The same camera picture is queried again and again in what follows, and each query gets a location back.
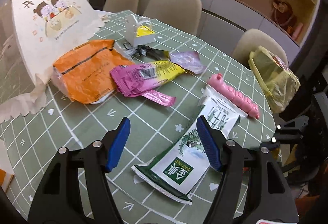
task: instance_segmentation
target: white arrow print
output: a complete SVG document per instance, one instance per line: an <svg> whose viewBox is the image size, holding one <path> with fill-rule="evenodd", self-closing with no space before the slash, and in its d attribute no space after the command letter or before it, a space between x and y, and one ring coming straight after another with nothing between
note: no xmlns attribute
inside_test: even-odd
<svg viewBox="0 0 328 224"><path fill-rule="evenodd" d="M132 203L124 202L124 204L127 204L127 206L123 207L123 209L130 207L129 211L131 211L132 207L134 206L134 204L132 204Z"/></svg>
<svg viewBox="0 0 328 224"><path fill-rule="evenodd" d="M117 110L113 111L113 109L111 109L111 110L107 113L107 116L115 117L114 113L115 113L116 111L117 111Z"/></svg>

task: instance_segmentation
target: metal screw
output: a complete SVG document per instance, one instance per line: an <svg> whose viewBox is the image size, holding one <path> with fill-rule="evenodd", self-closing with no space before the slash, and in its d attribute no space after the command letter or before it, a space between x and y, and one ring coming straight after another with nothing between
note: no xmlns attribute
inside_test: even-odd
<svg viewBox="0 0 328 224"><path fill-rule="evenodd" d="M101 141L94 141L94 142L92 143L92 146L93 146L93 147L100 147L100 146L101 146Z"/></svg>
<svg viewBox="0 0 328 224"><path fill-rule="evenodd" d="M67 150L66 147L61 147L61 148L58 150L58 153L60 153L60 154L65 154L65 153L66 153L66 150Z"/></svg>
<svg viewBox="0 0 328 224"><path fill-rule="evenodd" d="M236 143L233 140L227 140L227 145L229 145L229 146L235 146Z"/></svg>
<svg viewBox="0 0 328 224"><path fill-rule="evenodd" d="M262 151L262 153L264 153L264 154L267 154L267 153L269 152L269 150L268 150L265 146L262 146L262 147L261 147L261 151Z"/></svg>

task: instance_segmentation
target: green tablecloth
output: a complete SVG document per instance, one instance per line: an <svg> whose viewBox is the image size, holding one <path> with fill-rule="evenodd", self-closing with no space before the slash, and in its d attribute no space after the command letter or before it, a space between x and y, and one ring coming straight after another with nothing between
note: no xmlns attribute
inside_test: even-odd
<svg viewBox="0 0 328 224"><path fill-rule="evenodd" d="M114 39L119 44L125 42L125 18L130 13L124 11L111 15L110 21L91 40L106 38ZM98 105L72 103L49 83L46 90L48 102L44 109L36 115L20 116L1 125L1 139L5 140L15 171L7 195L24 217L28 215L38 184L57 149L61 146L70 150L86 147L94 140L101 139L106 131L115 129L121 119L127 116L132 125L131 134L117 168L107 175L113 198L124 221L129 224L203 222L214 199L220 173L211 168L207 171L193 188L193 204L188 206L154 191L134 174L131 166L147 162L182 136L198 110L196 105L206 80L214 73L222 73L228 84L252 98L260 109L260 120L244 119L232 130L229 138L243 147L257 148L260 142L272 137L274 120L252 71L196 36L158 20L152 20L152 23L156 42L149 46L180 52L196 50L201 62L207 66L206 71L196 76L185 73L162 86L160 92L177 97L176 103L169 108L143 97L125 98L119 93ZM135 58L136 63L150 61L153 60L148 57ZM19 86L18 93L22 92L21 81L23 78L26 81L23 68L24 65L19 63L11 71L9 82L8 79L2 80L2 94L13 96L11 90L15 92L16 86ZM85 214L92 217L83 170L80 170L79 180ZM247 182L245 175L236 216L243 211Z"/></svg>

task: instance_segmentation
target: cartoon boy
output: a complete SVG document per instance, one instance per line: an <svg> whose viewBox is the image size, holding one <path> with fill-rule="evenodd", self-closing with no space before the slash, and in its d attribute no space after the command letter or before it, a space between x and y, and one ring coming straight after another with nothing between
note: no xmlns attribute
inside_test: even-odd
<svg viewBox="0 0 328 224"><path fill-rule="evenodd" d="M67 8L64 0L51 0L51 4L58 8L59 12L62 12Z"/></svg>
<svg viewBox="0 0 328 224"><path fill-rule="evenodd" d="M55 16L52 8L45 2L41 2L33 12L44 18L46 22L50 21Z"/></svg>

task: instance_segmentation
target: pink pig toy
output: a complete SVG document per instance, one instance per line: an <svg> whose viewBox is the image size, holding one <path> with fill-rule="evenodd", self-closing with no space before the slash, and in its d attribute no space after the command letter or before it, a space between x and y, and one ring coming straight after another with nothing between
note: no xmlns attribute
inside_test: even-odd
<svg viewBox="0 0 328 224"><path fill-rule="evenodd" d="M225 84L221 73L212 75L211 78L208 79L207 84L212 86L216 91L218 91L221 95L224 95L230 101L232 101L236 95L235 89Z"/></svg>
<svg viewBox="0 0 328 224"><path fill-rule="evenodd" d="M228 98L237 107L248 113L250 117L260 118L257 104L253 103L248 96L244 96L242 92L236 91L233 87L226 85L221 73L212 75L208 79L207 84L212 86L221 95Z"/></svg>

